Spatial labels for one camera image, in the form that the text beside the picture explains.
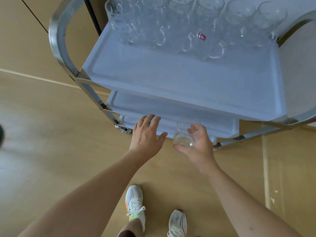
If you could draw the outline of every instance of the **metal cart frame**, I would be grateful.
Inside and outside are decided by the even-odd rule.
[[[113,111],[107,107],[107,105],[101,100],[101,98],[91,87],[100,85],[93,82],[83,69],[79,71],[69,58],[65,42],[66,27],[70,19],[75,15],[76,11],[84,2],[85,0],[63,0],[63,2],[53,14],[49,25],[49,41],[53,54],[59,64],[69,74],[69,76],[99,107],[99,109],[107,116],[107,118],[112,121],[115,128],[121,130],[123,133],[130,134],[132,133],[132,129],[127,128],[120,122],[119,119],[116,119],[116,117],[113,115]],[[287,33],[279,39],[279,46],[301,26],[315,19],[316,11],[312,11],[301,16],[295,21],[295,23],[291,25],[291,28],[287,31]],[[253,139],[261,135],[268,135],[284,130],[290,130],[298,126],[316,122],[316,106],[303,114],[295,116],[294,118],[287,118],[280,122],[240,121],[247,122],[252,125],[258,125],[259,128],[255,128],[255,131],[250,131],[247,134],[239,135],[235,138],[218,138],[218,143],[214,145],[215,148],[221,148],[222,146],[227,146],[236,142],[244,142],[248,139]]]

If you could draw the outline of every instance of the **dark green object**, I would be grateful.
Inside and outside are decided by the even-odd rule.
[[[4,130],[2,126],[0,125],[0,147],[2,146],[3,140],[4,140]]]

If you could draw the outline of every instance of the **right arm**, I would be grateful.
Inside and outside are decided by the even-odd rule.
[[[201,126],[193,147],[174,144],[206,175],[213,186],[229,220],[240,237],[302,237],[280,217],[251,196],[216,163],[213,144],[206,128]]]

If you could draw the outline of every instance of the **left arm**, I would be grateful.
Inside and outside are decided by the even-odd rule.
[[[160,121],[144,116],[134,126],[130,150],[118,162],[59,200],[19,237],[100,237],[125,188],[138,169],[161,149],[167,133],[156,139]]]

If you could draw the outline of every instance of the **white plastic tray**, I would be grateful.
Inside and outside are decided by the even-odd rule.
[[[234,48],[224,58],[200,62],[124,46],[106,25],[83,69],[96,83],[200,109],[273,120],[286,114],[277,45]]]
[[[112,91],[107,106],[120,115],[135,118],[136,122],[144,115],[156,114],[161,117],[160,125],[170,127],[172,136],[178,119],[187,115],[199,119],[201,124],[207,127],[210,136],[228,138],[239,132],[238,116],[201,111],[185,105],[174,105],[168,101],[136,96],[123,91]]]
[[[138,118],[127,117],[127,116],[120,116],[120,120],[127,128],[130,128],[130,129],[132,129],[134,125],[139,121]],[[163,132],[167,132],[168,133],[167,137],[173,139],[175,128],[173,126],[168,126],[160,122],[157,128],[157,135],[161,135]],[[216,137],[209,134],[209,138],[213,142],[213,144],[216,144]]]

